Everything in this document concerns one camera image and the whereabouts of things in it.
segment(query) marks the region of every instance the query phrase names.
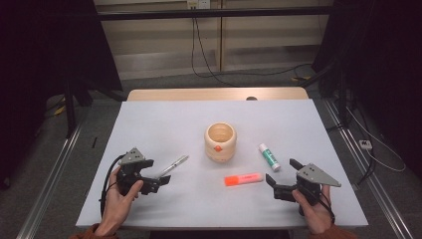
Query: power outlet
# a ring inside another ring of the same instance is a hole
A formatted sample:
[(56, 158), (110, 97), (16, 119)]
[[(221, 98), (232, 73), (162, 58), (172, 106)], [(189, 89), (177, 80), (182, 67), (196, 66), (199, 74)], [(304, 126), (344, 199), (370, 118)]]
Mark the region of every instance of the power outlet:
[(369, 140), (360, 140), (359, 145), (362, 149), (372, 149), (372, 144)]
[(198, 0), (187, 0), (187, 9), (198, 9)]
[(211, 9), (210, 0), (198, 0), (198, 9)]

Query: orange highlighter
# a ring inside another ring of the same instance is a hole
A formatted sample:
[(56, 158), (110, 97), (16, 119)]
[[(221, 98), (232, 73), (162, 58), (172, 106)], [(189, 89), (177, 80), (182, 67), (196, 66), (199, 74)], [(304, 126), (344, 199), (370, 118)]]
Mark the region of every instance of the orange highlighter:
[(263, 180), (264, 176), (259, 172), (224, 177), (224, 183), (226, 184), (226, 186), (235, 186), (245, 183), (260, 182)]

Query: sleeve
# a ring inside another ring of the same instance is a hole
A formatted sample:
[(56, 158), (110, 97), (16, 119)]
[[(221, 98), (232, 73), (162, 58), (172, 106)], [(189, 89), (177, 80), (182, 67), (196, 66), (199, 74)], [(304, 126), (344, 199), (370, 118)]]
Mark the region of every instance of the sleeve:
[(310, 234), (309, 239), (357, 239), (357, 236), (332, 224), (324, 233)]
[(96, 232), (98, 227), (99, 227), (99, 224), (94, 224), (87, 231), (79, 233), (79, 234), (75, 234), (69, 237), (69, 239), (118, 239), (118, 237), (115, 234), (112, 236), (107, 236), (107, 237), (96, 236), (94, 233)]

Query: human hand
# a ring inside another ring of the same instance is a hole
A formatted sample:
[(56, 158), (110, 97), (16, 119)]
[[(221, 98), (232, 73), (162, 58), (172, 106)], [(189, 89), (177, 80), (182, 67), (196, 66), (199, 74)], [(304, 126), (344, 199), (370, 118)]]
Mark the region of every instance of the human hand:
[(103, 214), (102, 222), (97, 228), (96, 236), (110, 236), (120, 227), (126, 220), (130, 211), (132, 201), (137, 198), (137, 193), (143, 185), (143, 181), (137, 181), (126, 196), (120, 194), (117, 186), (117, 173), (120, 167), (116, 168), (109, 176), (108, 189), (105, 201), (105, 212)]
[[(320, 200), (326, 205), (331, 205), (328, 185), (322, 187), (322, 194), (324, 196), (322, 195)], [(297, 189), (292, 191), (292, 195), (304, 210), (305, 219), (312, 234), (323, 233), (331, 227), (331, 215), (320, 203), (311, 206), (305, 196)]]

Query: table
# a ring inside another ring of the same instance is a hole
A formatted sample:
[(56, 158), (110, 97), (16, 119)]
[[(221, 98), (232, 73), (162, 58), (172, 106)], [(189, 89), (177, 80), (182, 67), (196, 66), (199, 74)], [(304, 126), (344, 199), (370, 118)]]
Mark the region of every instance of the table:
[[(247, 97), (258, 100), (244, 101)], [(296, 171), (289, 166), (290, 158), (302, 164), (313, 162), (342, 184), (331, 189), (337, 225), (367, 225), (314, 102), (303, 89), (138, 90), (128, 98), (121, 106), (77, 226), (100, 221), (98, 200), (106, 171), (117, 156), (134, 146), (155, 160), (153, 167), (141, 172), (144, 176), (155, 175), (180, 155), (190, 157), (171, 171), (170, 183), (157, 194), (141, 195), (133, 203), (124, 227), (218, 230), (306, 226), (298, 204), (275, 200), (265, 181), (233, 187), (223, 182), (224, 176), (262, 172), (279, 184), (293, 185)], [(216, 121), (229, 122), (238, 133), (236, 154), (226, 163), (214, 162), (204, 152), (204, 131)], [(280, 172), (273, 172), (260, 155), (262, 142), (278, 159)]]

